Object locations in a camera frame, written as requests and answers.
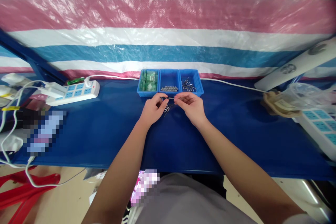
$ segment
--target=green component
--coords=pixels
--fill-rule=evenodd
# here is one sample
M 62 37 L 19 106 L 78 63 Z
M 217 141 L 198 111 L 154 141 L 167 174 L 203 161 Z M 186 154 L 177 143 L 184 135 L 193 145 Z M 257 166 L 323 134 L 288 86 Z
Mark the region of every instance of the green component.
M 158 86 L 158 73 L 143 69 L 141 71 L 140 91 L 155 92 Z
M 74 79 L 74 80 L 69 80 L 66 84 L 67 85 L 72 85 L 72 84 L 75 84 L 75 83 L 78 83 L 78 82 L 83 82 L 84 81 L 84 77 L 81 77 L 81 78 L 77 78 L 77 79 Z

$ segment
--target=blue plastic tray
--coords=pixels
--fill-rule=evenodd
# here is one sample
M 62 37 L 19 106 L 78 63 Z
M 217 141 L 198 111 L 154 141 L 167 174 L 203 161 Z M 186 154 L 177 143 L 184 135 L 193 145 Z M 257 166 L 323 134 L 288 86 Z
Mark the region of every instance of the blue plastic tray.
M 184 82 L 188 77 L 188 81 L 196 87 L 196 91 L 193 92 L 197 96 L 204 94 L 202 87 L 200 75 L 196 69 L 147 69 L 150 71 L 157 71 L 159 74 L 158 77 L 158 87 L 156 92 L 140 91 L 140 81 L 138 84 L 138 94 L 140 97 L 153 97 L 157 92 L 160 92 L 161 88 L 165 86 L 175 86 L 178 88 L 177 92 L 162 92 L 167 94 L 169 97 L 174 97 L 177 93 L 181 93 L 185 90 L 182 90 L 182 82 Z M 141 71 L 140 80 L 143 77 L 144 70 Z
M 203 86 L 201 83 L 200 75 L 198 73 L 198 70 L 196 69 L 181 69 L 180 71 L 180 76 L 181 76 L 181 81 L 184 83 L 186 79 L 188 79 L 188 82 L 193 84 L 193 86 L 196 88 L 194 93 L 197 96 L 201 96 L 204 94 Z
M 138 89 L 136 90 L 140 97 L 153 97 L 159 91 L 159 82 L 160 82 L 160 70 L 159 69 L 146 69 L 147 71 L 156 71 L 157 72 L 157 87 L 156 91 L 140 91 L 140 80 L 144 77 L 145 69 L 141 70 L 140 79 L 138 83 Z

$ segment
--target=white stripe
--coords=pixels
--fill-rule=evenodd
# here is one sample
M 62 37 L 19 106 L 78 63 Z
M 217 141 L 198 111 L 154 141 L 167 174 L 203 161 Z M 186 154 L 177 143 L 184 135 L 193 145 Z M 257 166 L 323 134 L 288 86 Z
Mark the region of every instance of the white stripe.
M 28 47 L 58 45 L 161 45 L 227 47 L 252 51 L 297 51 L 327 39 L 330 34 L 254 33 L 232 30 L 95 28 L 29 30 L 9 35 Z
M 203 62 L 137 62 L 124 61 L 119 63 L 100 63 L 94 61 L 57 61 L 50 63 L 57 70 L 93 70 L 123 73 L 128 71 L 141 71 L 144 68 L 152 69 L 198 69 L 200 73 L 219 74 L 227 77 L 256 77 L 265 76 L 276 68 L 240 68 L 236 66 L 212 64 Z M 0 56 L 0 67 L 30 67 L 30 65 L 20 58 L 10 58 Z M 322 78 L 336 76 L 336 67 L 317 67 L 305 74 L 309 78 Z
M 203 62 L 140 62 L 123 61 L 118 63 L 100 63 L 94 61 L 57 61 L 51 63 L 59 70 L 98 70 L 123 73 L 128 71 L 141 71 L 142 69 L 198 69 L 201 73 L 219 74 L 228 77 L 254 77 L 263 76 L 275 68 L 240 68 L 236 66 L 203 63 Z
M 20 58 L 0 56 L 0 67 L 30 67 L 30 65 Z

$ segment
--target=red plastic stool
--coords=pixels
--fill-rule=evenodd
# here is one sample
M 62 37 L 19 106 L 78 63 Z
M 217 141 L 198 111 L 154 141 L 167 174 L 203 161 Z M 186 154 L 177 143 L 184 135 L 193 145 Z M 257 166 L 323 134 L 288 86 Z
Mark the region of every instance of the red plastic stool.
M 29 170 L 35 169 L 35 167 L 36 166 L 29 167 Z M 31 175 L 31 177 L 35 184 L 39 186 L 44 184 L 58 184 L 61 179 L 61 175 L 57 173 L 46 177 L 36 177 L 34 175 Z M 55 186 L 41 188 L 33 187 L 30 184 L 25 171 L 19 171 L 0 177 L 0 187 L 8 180 L 23 184 L 20 187 L 0 193 L 0 210 L 21 202 L 21 205 L 9 221 L 10 224 L 22 224 L 39 197 L 46 191 L 55 188 Z

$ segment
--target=left hand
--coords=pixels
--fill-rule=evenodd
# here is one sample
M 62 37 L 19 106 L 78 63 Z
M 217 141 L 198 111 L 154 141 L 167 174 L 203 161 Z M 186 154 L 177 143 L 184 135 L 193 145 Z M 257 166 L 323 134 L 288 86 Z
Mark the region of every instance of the left hand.
M 162 116 L 169 99 L 162 101 L 161 97 L 167 98 L 168 95 L 164 93 L 156 93 L 152 99 L 146 101 L 139 122 L 150 127 Z

